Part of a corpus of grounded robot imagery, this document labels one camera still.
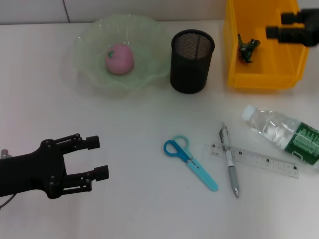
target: pen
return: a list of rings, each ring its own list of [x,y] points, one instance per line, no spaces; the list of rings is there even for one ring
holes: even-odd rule
[[[229,134],[227,127],[225,126],[225,123],[222,123],[221,130],[219,132],[220,140],[223,144],[227,145],[224,147],[224,151],[226,154],[226,161],[228,165],[228,174],[229,174],[229,179],[230,179],[230,184],[231,187],[234,191],[235,196],[238,198],[239,197],[239,186],[238,186],[238,181],[237,181],[237,175],[236,175],[236,169],[233,161],[233,155],[231,154],[231,148],[230,146],[230,141],[229,141]]]

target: scissors blade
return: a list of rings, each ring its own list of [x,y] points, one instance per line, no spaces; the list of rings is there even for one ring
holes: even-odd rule
[[[218,190],[217,183],[196,159],[191,159],[187,165],[211,191],[216,192]]]

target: bottle cap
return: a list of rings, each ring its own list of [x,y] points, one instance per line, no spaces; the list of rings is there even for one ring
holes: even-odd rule
[[[249,121],[256,109],[256,107],[248,105],[244,110],[243,114],[241,115],[241,118],[245,121]]]

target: pink ball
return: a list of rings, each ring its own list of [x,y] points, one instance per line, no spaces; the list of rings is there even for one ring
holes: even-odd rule
[[[106,68],[115,75],[129,73],[134,67],[133,52],[128,45],[116,44],[105,56]]]

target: black object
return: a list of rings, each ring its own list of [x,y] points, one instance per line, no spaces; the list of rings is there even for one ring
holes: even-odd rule
[[[181,31],[171,41],[170,83],[185,94],[201,91],[207,81],[213,38],[199,30]]]
[[[252,61],[250,61],[250,58],[251,58],[255,48],[260,45],[260,41],[255,40],[255,39],[251,39],[250,42],[243,43],[243,41],[240,37],[240,34],[238,34],[237,37],[238,37],[240,58],[243,59],[247,63],[252,63]]]
[[[44,191],[51,199],[64,194],[91,191],[93,180],[109,178],[108,166],[67,175],[63,155],[99,147],[98,136],[83,140],[77,133],[57,140],[44,140],[33,153],[1,159],[0,197],[33,189]]]
[[[303,23],[304,28],[279,28],[267,26],[267,38],[278,39],[279,43],[298,43],[306,47],[319,43],[319,8],[302,9],[297,14],[286,12],[281,14],[282,24]]]

